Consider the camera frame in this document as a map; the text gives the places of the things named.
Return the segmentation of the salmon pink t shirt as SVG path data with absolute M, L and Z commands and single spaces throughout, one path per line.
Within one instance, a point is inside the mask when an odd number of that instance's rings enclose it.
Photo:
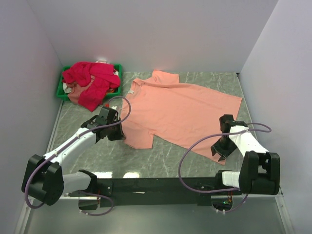
M 188 149 L 196 141 L 221 132 L 224 114 L 237 117 L 242 99 L 196 84 L 181 83 L 178 74 L 153 71 L 136 78 L 121 109 L 124 143 L 151 149 L 153 137 Z

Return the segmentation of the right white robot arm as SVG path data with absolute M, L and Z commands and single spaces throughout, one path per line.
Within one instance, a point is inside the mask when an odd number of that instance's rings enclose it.
M 252 135 L 243 121 L 235 121 L 233 115 L 219 119 L 222 136 L 211 146 L 212 155 L 226 160 L 236 149 L 243 162 L 239 171 L 218 171 L 214 190 L 224 195 L 232 188 L 244 194 L 276 195 L 280 187 L 280 157 L 265 149 Z

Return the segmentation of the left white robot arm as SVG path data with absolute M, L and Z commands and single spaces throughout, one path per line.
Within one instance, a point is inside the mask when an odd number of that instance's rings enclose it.
M 94 173 L 79 170 L 64 175 L 63 168 L 104 138 L 109 141 L 125 138 L 118 111 L 106 106 L 98 115 L 82 123 L 75 134 L 56 149 L 43 156 L 30 157 L 21 186 L 25 197 L 31 196 L 51 206 L 64 194 L 80 192 L 94 195 L 98 190 L 98 178 Z

